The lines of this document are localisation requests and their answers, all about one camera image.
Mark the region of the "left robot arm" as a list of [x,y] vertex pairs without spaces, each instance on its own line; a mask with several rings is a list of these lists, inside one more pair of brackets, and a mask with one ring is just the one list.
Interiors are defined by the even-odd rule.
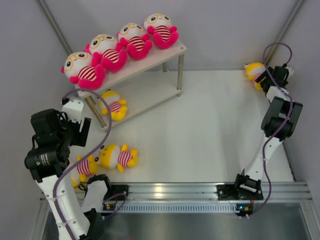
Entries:
[[109,178],[88,180],[84,202],[79,204],[71,182],[70,146],[84,147],[91,119],[72,122],[69,116],[47,109],[31,116],[35,132],[24,164],[50,205],[61,240],[98,240],[103,234],[103,200],[113,194]]

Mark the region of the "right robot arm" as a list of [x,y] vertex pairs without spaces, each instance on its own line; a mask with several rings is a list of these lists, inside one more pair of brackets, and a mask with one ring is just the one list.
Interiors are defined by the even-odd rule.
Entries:
[[261,188],[265,167],[274,151],[293,134],[303,104],[292,100],[286,85],[294,69],[286,63],[265,68],[259,62],[244,66],[248,80],[257,90],[263,91],[269,107],[261,123],[263,137],[251,162],[237,175],[233,192],[240,199],[256,195]]

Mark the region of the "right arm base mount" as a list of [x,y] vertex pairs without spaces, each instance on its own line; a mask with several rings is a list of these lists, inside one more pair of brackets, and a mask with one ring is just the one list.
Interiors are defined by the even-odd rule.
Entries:
[[216,186],[217,197],[219,201],[249,201],[249,200],[263,200],[264,196],[262,190],[255,189],[241,184],[236,186],[234,184],[219,184]]

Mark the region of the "pink plush toy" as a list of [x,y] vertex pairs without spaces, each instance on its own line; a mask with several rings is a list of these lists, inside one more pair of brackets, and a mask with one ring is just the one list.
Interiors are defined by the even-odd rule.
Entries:
[[144,59],[153,47],[149,34],[137,23],[126,24],[116,36],[129,57],[136,61]]
[[84,50],[91,54],[109,72],[119,72],[128,60],[128,54],[118,40],[109,34],[99,34]]
[[99,89],[107,75],[100,62],[85,51],[71,53],[60,71],[72,84],[89,90]]
[[155,46],[161,50],[170,48],[179,39],[178,28],[163,13],[151,14],[144,20],[142,25],[152,36]]

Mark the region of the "yellow plush toy corner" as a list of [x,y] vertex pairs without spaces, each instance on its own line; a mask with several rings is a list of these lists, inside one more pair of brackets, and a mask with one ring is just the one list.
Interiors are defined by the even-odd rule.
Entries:
[[262,91],[263,89],[256,82],[256,79],[265,72],[265,66],[260,62],[246,63],[244,70],[247,79],[252,83],[253,87],[258,91]]

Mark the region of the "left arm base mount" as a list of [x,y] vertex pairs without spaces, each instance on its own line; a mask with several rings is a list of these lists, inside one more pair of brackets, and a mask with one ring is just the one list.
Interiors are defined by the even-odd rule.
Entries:
[[107,188],[107,192],[104,195],[104,200],[116,195],[116,194],[125,194],[128,195],[129,186],[127,184],[113,184],[111,187]]

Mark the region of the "yellow plush toy floor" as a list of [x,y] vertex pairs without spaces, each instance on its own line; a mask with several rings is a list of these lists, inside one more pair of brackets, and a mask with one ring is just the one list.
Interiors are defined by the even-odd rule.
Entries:
[[129,149],[127,144],[122,146],[110,144],[101,146],[98,154],[97,164],[106,169],[115,169],[120,173],[125,172],[125,168],[133,168],[138,164],[138,150]]

